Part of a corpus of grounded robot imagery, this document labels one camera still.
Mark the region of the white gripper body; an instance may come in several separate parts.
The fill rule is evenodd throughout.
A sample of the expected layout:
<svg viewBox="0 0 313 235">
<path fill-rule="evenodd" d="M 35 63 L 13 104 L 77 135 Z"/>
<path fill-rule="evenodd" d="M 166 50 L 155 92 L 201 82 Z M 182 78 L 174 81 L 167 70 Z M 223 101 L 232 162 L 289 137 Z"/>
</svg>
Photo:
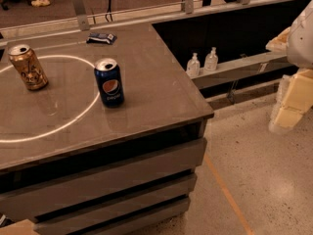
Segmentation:
<svg viewBox="0 0 313 235">
<path fill-rule="evenodd" d="M 291 25 L 287 58 L 299 68 L 313 69 L 313 0 Z"/>
</svg>

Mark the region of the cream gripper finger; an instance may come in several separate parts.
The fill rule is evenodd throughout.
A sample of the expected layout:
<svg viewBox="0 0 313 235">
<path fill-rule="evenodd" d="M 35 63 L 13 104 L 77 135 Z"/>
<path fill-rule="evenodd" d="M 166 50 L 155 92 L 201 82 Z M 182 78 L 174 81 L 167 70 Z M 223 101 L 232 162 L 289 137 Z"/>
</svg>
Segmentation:
<svg viewBox="0 0 313 235">
<path fill-rule="evenodd" d="M 290 28 L 287 27 L 279 35 L 271 39 L 265 48 L 272 52 L 285 52 L 287 49 L 288 35 Z"/>
<path fill-rule="evenodd" d="M 269 130 L 287 133 L 313 107 L 313 70 L 300 69 L 294 75 L 284 75 L 279 83 Z"/>
</svg>

